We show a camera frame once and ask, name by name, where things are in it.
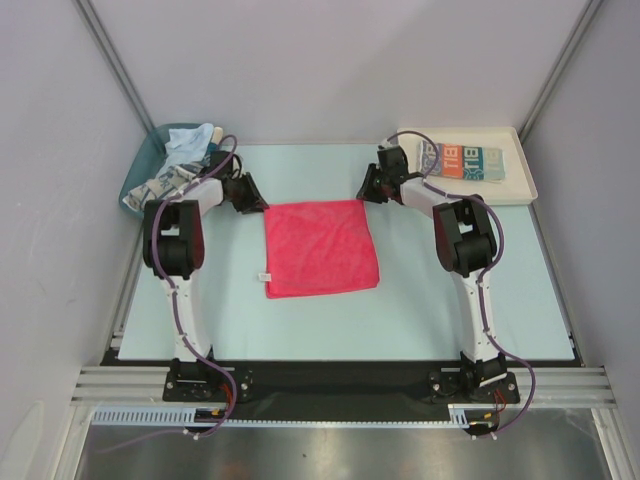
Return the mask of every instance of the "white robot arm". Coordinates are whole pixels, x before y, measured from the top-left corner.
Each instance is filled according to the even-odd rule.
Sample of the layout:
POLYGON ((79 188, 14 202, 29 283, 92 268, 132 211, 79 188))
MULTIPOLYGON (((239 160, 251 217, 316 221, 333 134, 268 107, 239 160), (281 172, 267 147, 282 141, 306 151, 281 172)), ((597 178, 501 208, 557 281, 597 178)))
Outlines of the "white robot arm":
POLYGON ((504 379, 506 359, 490 341, 495 339, 489 298, 489 274, 483 275, 485 321, 478 280, 492 262, 497 244, 487 212, 470 199, 453 201, 426 188, 419 173, 410 174, 400 146, 380 147, 378 164, 370 164, 357 197, 374 203, 390 199, 415 208, 434 221, 436 251, 443 268, 451 272, 462 314, 462 382, 469 392, 504 379), (471 226, 462 232, 460 224, 471 226))
MULTIPOLYGON (((449 203, 441 195, 432 192, 424 187, 422 178, 412 178, 405 181, 400 186, 402 202, 407 207, 415 208, 433 219, 433 209, 443 203, 449 203)), ((456 287, 458 300, 460 302, 460 313, 462 314, 463 338, 462 353, 474 364, 478 361, 489 362, 498 358, 500 352, 496 350, 484 332, 482 315, 480 311, 480 298, 478 295, 478 276, 481 270, 469 272, 468 277, 463 277, 459 273, 452 271, 451 278, 456 287)), ((485 290, 485 312, 487 322, 491 332, 493 327, 493 311, 491 309, 491 298, 489 295, 490 273, 483 278, 485 290)), ((479 382, 480 387, 488 385, 506 376, 505 372, 498 372, 490 378, 485 378, 479 382)))

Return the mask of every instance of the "red towel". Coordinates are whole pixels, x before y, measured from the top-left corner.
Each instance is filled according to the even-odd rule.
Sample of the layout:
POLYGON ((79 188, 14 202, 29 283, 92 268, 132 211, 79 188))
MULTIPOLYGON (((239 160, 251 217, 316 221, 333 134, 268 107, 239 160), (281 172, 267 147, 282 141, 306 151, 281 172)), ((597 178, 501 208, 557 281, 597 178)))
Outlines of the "red towel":
POLYGON ((378 258, 361 200, 272 205, 264 219, 268 298, 378 285, 378 258))

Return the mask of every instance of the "wire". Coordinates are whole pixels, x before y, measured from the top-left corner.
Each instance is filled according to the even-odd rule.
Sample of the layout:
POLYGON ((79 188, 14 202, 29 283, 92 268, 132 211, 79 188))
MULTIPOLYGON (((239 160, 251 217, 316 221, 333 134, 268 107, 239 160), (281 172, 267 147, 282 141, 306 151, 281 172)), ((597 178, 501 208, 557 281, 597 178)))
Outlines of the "wire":
POLYGON ((529 364, 529 362, 502 348, 502 346, 498 343, 498 341, 495 339, 495 337, 491 333, 491 329, 489 328, 489 320, 487 318, 487 309, 486 309, 485 298, 484 298, 484 286, 483 286, 482 280, 498 264, 500 259, 502 259, 502 255, 504 254, 504 230, 502 228, 502 224, 500 223, 500 219, 498 218, 498 215, 493 210, 493 208, 487 205, 480 198, 476 196, 448 193, 438 187, 430 185, 427 182, 427 176, 433 171, 433 169, 438 164, 438 161, 440 160, 440 152, 438 151, 437 145, 433 142, 433 140, 431 140, 424 133, 418 132, 416 130, 403 130, 401 132, 394 133, 393 135, 387 138, 387 142, 391 142, 392 140, 398 138, 400 135, 417 135, 418 137, 429 142, 429 144, 431 144, 431 146, 435 150, 435 153, 436 153, 435 161, 433 162, 431 167, 429 167, 429 169, 424 173, 424 176, 423 176, 423 185, 425 188, 427 188, 428 190, 431 190, 434 193, 437 193, 438 195, 442 195, 445 198, 454 198, 458 200, 470 200, 472 202, 477 203, 478 205, 480 205, 482 208, 486 210, 489 216, 493 219, 496 225, 496 229, 498 230, 498 241, 499 241, 498 253, 496 254, 496 257, 493 259, 493 261, 489 265, 487 265, 487 267, 484 270, 482 270, 482 272, 480 272, 480 275, 478 275, 478 300, 480 302, 480 315, 482 317, 482 327, 483 327, 484 334, 489 339, 489 342, 493 345, 493 347, 496 350, 498 350, 498 352, 502 353, 505 357, 511 358, 512 360, 515 360, 516 362, 518 362, 520 365, 525 367, 529 371, 529 375, 531 375, 531 391, 529 392, 527 401, 523 405, 522 409, 518 412, 518 414, 513 418, 513 420, 511 420, 506 425, 503 425, 500 428, 498 428, 498 430, 496 430, 495 433, 504 432, 505 430, 511 428, 511 426, 514 425, 516 422, 518 422, 524 416, 524 414, 529 410, 529 407, 531 406, 531 402, 533 402, 533 397, 536 392, 536 374, 533 371, 533 367, 529 364))
POLYGON ((200 177, 200 178, 197 178, 197 179, 193 180, 191 183, 189 183, 189 185, 187 185, 187 187, 183 191, 177 192, 177 193, 173 194, 172 196, 168 197, 167 199, 165 199, 160 204, 160 207, 158 207, 158 212, 156 213, 156 216, 153 219, 153 227, 152 227, 152 230, 151 230, 151 257, 153 259, 153 263, 154 263, 154 265, 156 267, 156 270, 160 274, 160 277, 163 280, 165 280, 169 284, 169 286, 171 287, 171 290, 172 290, 172 293, 171 293, 171 304, 172 304, 172 309, 173 309, 173 319, 174 319, 174 322, 175 322, 176 330, 178 331, 178 335, 182 338, 182 341, 183 341, 185 347, 187 348, 187 350, 189 350, 193 354, 194 357, 196 357, 198 360, 200 360, 202 363, 204 363, 208 367, 213 368, 214 370, 220 372, 222 375, 224 375, 226 377, 226 379, 231 384, 231 391, 229 391, 229 387, 226 384, 223 384, 223 387, 226 387, 226 388, 223 388, 223 390, 225 391, 225 394, 227 395, 227 408, 225 409, 225 413, 222 416, 222 418, 213 427, 211 427, 210 429, 208 429, 208 430, 206 430, 205 432, 202 432, 202 433, 192 434, 192 433, 188 432, 186 429, 178 430, 178 429, 173 429, 173 428, 169 429, 168 428, 168 429, 164 429, 164 430, 158 430, 158 431, 155 431, 155 432, 151 432, 151 433, 148 433, 146 435, 142 435, 140 437, 134 438, 132 440, 128 440, 128 441, 123 442, 123 443, 119 443, 119 444, 114 445, 112 447, 108 447, 108 448, 104 448, 104 449, 101 449, 101 450, 97 450, 96 451, 97 453, 100 453, 100 454, 111 453, 111 452, 114 452, 116 450, 120 450, 121 448, 130 447, 130 446, 138 444, 140 442, 144 442, 146 440, 150 440, 152 438, 159 437, 159 436, 166 435, 166 434, 177 434, 177 433, 180 433, 180 434, 183 434, 183 435, 191 435, 191 437, 194 440, 198 440, 199 438, 207 438, 207 437, 213 435, 215 432, 217 432, 218 429, 222 426, 222 424, 225 421, 227 421, 227 419, 233 413, 233 409, 234 409, 234 407, 236 405, 236 400, 238 398, 238 388, 237 388, 236 382, 235 382, 235 380, 233 379, 233 377, 231 376, 231 374, 229 372, 227 372, 224 368, 220 367, 219 365, 216 365, 215 363, 213 363, 209 359, 207 359, 207 358, 203 357, 202 355, 200 355, 200 353, 198 353, 198 351, 189 342, 189 340, 187 338, 187 335, 185 334, 185 332, 184 332, 184 330, 182 328, 182 324, 180 323, 180 312, 178 311, 178 291, 176 289, 176 284, 171 279, 171 277, 169 277, 167 275, 167 273, 164 271, 164 269, 162 268, 162 264, 160 263, 160 257, 158 255, 158 233, 159 233, 159 230, 160 230, 160 218, 162 217, 162 213, 164 212, 164 210, 167 208, 167 206, 171 202, 179 200, 184 195, 186 195, 190 191, 192 191, 195 188, 197 188, 198 185, 200 185, 200 183, 203 180, 207 180, 208 178, 213 177, 222 168, 224 168, 224 166, 234 157, 236 148, 238 146, 238 139, 236 138, 235 135, 226 135, 226 136, 222 137, 222 139, 218 143, 218 147, 220 147, 220 145, 227 139, 233 140, 233 145, 231 147, 231 151, 225 157, 225 159, 222 162, 220 162, 220 164, 216 168, 214 168, 209 173, 207 173, 204 177, 200 177))

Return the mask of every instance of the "white tray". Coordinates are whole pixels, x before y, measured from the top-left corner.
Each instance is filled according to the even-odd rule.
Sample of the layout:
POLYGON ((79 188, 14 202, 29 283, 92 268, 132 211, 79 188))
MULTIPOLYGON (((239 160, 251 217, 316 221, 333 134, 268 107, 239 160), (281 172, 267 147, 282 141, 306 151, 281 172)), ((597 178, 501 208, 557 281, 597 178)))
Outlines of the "white tray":
MULTIPOLYGON (((428 135, 436 143, 452 143, 470 147, 496 147, 502 149, 506 179, 501 182, 482 182, 458 180, 432 176, 429 182, 448 192, 471 195, 477 193, 489 205, 528 205, 538 198, 538 191, 533 183, 527 159, 522 151, 518 135, 512 127, 495 128, 415 128, 405 127, 402 130, 417 130, 428 135)), ((417 148, 421 138, 417 135, 401 135, 400 146, 409 159, 411 171, 418 171, 419 159, 417 148)))

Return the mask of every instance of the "light blue table surface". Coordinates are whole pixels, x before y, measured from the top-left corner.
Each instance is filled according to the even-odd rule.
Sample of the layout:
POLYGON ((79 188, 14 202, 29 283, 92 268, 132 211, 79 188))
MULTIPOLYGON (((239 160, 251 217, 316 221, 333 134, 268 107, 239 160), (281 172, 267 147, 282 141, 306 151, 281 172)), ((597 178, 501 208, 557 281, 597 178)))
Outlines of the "light blue table surface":
MULTIPOLYGON (((238 152, 271 204, 354 198, 374 145, 244 146, 238 152)), ((436 257, 430 219, 393 202, 366 204, 380 265, 377 288, 269 300, 264 219, 230 204, 203 219, 200 286, 216 358, 225 360, 453 360, 461 320, 450 275, 436 257)), ((503 346, 530 360, 570 360, 573 351, 529 208, 496 208, 505 254, 492 272, 494 322, 503 346)), ((144 265, 119 358, 170 359, 172 317, 144 265)))

